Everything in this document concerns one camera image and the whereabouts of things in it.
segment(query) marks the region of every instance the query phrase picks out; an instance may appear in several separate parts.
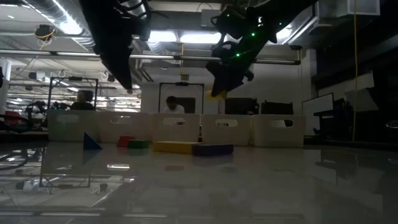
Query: toy block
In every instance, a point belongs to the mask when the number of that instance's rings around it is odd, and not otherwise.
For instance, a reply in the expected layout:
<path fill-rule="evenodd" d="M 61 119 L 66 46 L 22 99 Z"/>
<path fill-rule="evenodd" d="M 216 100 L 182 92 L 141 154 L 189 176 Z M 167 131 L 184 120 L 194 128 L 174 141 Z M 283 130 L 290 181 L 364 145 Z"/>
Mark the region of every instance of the toy block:
<path fill-rule="evenodd" d="M 102 147 L 87 133 L 83 140 L 83 150 L 100 150 Z"/>
<path fill-rule="evenodd" d="M 146 140 L 130 140 L 127 144 L 129 149 L 147 149 L 149 147 L 149 141 Z"/>
<path fill-rule="evenodd" d="M 200 142 L 157 141 L 154 143 L 155 152 L 173 152 L 191 154 L 192 146 Z"/>
<path fill-rule="evenodd" d="M 230 155 L 234 152 L 232 144 L 197 144 L 192 146 L 194 156 L 221 156 Z"/>
<path fill-rule="evenodd" d="M 135 140 L 134 136 L 120 136 L 118 141 L 118 147 L 127 147 L 130 140 Z"/>

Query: blue triangular block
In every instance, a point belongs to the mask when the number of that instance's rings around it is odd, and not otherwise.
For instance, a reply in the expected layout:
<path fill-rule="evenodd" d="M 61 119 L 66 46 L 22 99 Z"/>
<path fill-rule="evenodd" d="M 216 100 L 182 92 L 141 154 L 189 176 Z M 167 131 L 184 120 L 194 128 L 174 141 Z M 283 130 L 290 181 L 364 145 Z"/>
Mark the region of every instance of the blue triangular block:
<path fill-rule="evenodd" d="M 83 140 L 83 150 L 100 150 L 102 147 L 87 133 L 85 133 L 85 138 Z"/>

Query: green block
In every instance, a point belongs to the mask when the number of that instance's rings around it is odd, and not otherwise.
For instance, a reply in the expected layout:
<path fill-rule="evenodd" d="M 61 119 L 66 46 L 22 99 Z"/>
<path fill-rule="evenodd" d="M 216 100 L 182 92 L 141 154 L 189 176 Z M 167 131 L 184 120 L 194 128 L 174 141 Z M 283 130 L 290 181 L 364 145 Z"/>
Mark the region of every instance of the green block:
<path fill-rule="evenodd" d="M 149 141 L 146 140 L 130 140 L 127 144 L 129 149 L 147 149 L 149 147 Z"/>

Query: whiteboard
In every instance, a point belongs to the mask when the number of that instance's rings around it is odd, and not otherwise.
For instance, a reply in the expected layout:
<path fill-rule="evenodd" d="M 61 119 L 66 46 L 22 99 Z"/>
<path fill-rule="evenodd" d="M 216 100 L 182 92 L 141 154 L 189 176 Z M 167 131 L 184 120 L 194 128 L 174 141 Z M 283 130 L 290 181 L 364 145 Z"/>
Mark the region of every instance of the whiteboard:
<path fill-rule="evenodd" d="M 166 99 L 169 96 L 187 97 L 195 99 L 195 113 L 202 114 L 203 111 L 203 84 L 189 84 L 187 86 L 174 83 L 161 83 L 159 97 L 159 112 L 167 105 Z"/>
<path fill-rule="evenodd" d="M 333 94 L 319 96 L 317 98 L 303 101 L 303 115 L 305 116 L 305 134 L 306 136 L 314 136 L 313 129 L 319 129 L 319 117 L 314 116 L 316 112 L 333 110 Z"/>

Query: white wall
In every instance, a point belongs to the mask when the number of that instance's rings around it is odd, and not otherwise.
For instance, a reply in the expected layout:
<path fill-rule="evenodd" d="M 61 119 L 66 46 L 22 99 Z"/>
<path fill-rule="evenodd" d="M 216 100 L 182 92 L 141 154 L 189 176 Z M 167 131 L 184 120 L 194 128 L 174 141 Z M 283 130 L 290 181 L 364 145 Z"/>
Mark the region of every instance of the white wall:
<path fill-rule="evenodd" d="M 308 50 L 302 65 L 254 65 L 254 80 L 244 81 L 245 84 L 228 93 L 228 97 L 257 98 L 259 103 L 264 100 L 277 103 L 293 102 L 294 113 L 302 113 L 303 100 L 316 97 L 315 88 L 311 84 L 311 76 L 316 73 L 316 56 L 314 50 Z M 211 89 L 212 83 L 203 79 L 205 91 Z M 142 85 L 141 111 L 157 113 L 159 103 L 159 84 L 145 83 Z M 218 102 L 203 102 L 205 114 L 217 114 Z"/>
<path fill-rule="evenodd" d="M 374 87 L 373 72 L 358 77 L 358 90 Z M 334 99 L 338 100 L 344 97 L 344 93 L 355 90 L 355 79 L 347 80 L 336 85 L 332 85 L 318 91 L 320 96 L 333 93 Z"/>

